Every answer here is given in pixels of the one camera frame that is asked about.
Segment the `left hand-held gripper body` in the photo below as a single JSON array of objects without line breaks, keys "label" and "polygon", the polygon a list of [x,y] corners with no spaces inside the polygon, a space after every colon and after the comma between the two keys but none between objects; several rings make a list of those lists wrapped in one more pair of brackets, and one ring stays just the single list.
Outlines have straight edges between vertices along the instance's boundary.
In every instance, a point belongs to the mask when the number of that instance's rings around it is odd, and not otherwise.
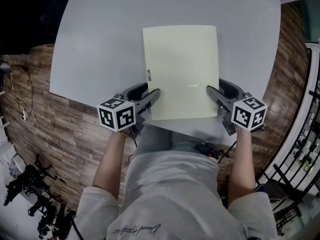
[{"label": "left hand-held gripper body", "polygon": [[124,133],[129,138],[136,138],[144,127],[144,119],[138,114],[136,104],[118,93],[97,105],[97,112],[102,127]]}]

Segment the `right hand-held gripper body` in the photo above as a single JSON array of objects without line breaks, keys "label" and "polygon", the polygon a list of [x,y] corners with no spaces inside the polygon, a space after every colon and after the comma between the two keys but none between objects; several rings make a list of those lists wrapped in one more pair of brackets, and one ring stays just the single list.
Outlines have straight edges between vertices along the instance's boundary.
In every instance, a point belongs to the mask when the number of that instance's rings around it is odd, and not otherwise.
[{"label": "right hand-held gripper body", "polygon": [[222,124],[229,136],[236,133],[236,126],[250,132],[264,127],[268,106],[249,92],[228,101],[225,108]]}]

